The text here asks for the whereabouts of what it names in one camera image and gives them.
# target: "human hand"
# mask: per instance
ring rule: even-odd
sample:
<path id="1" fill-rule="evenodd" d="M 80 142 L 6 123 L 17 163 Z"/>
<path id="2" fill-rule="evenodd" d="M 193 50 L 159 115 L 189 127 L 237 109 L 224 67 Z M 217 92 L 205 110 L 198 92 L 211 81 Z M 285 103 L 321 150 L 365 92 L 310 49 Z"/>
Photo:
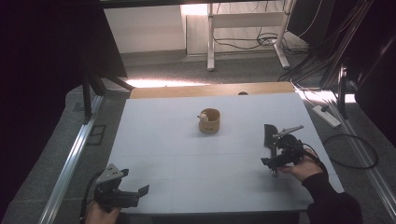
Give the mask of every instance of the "human hand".
<path id="1" fill-rule="evenodd" d="M 88 213 L 85 217 L 86 224 L 115 224 L 119 216 L 120 208 L 113 208 L 110 213 L 106 212 L 96 201 L 88 205 Z"/>
<path id="2" fill-rule="evenodd" d="M 305 151 L 314 155 L 312 149 L 306 148 Z M 294 166 L 281 166 L 278 167 L 277 170 L 284 174 L 292 174 L 301 182 L 306 180 L 311 175 L 323 173 L 323 170 L 307 156 L 303 156 L 303 159 Z"/>

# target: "wall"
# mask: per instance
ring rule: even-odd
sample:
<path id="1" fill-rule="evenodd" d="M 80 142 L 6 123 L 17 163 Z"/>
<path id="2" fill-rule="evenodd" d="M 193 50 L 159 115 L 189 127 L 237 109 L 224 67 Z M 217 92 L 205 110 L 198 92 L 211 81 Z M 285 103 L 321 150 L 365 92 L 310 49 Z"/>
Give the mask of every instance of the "wall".
<path id="1" fill-rule="evenodd" d="M 180 6 L 105 10 L 120 53 L 185 49 Z"/>

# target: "wooden cup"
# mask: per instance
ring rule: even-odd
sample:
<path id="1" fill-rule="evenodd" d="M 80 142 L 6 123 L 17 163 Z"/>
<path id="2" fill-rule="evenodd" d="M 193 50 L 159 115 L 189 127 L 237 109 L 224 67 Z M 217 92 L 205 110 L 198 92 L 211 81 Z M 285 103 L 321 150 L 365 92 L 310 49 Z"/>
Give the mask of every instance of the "wooden cup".
<path id="1" fill-rule="evenodd" d="M 214 108 L 207 108 L 203 110 L 198 116 L 199 130 L 202 133 L 217 133 L 220 127 L 220 112 Z"/>

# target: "sunlight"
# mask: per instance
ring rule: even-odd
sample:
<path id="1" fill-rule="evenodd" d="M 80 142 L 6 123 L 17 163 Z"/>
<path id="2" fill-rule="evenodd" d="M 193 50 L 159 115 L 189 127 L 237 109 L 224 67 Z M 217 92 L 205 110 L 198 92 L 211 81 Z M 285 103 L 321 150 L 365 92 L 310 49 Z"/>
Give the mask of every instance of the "sunlight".
<path id="1" fill-rule="evenodd" d="M 328 103 L 330 100 L 335 101 L 334 94 L 332 91 L 305 91 L 305 94 L 302 90 L 297 90 L 302 99 L 308 98 L 311 102 L 316 103 Z M 355 94 L 346 94 L 346 104 L 355 104 Z"/>
<path id="2" fill-rule="evenodd" d="M 137 88 L 208 85 L 206 83 L 199 83 L 199 82 L 162 80 L 162 79 L 129 79 L 126 81 L 126 83 Z"/>
<path id="3" fill-rule="evenodd" d="M 183 5 L 181 6 L 183 15 L 207 15 L 207 4 Z"/>

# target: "person's arm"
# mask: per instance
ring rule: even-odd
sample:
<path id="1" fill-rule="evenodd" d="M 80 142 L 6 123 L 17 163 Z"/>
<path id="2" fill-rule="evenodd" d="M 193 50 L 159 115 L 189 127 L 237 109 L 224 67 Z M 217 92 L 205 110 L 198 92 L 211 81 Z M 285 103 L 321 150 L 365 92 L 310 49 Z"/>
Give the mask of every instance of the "person's arm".
<path id="1" fill-rule="evenodd" d="M 115 224 L 119 216 L 120 208 L 113 208 L 110 213 L 102 209 L 96 201 L 92 201 L 89 205 L 86 224 Z"/>
<path id="2" fill-rule="evenodd" d="M 311 224 L 362 223 L 358 201 L 345 192 L 337 193 L 330 184 L 329 177 L 310 158 L 304 156 L 299 164 L 279 167 L 278 170 L 294 175 L 311 194 L 314 203 L 307 208 Z"/>

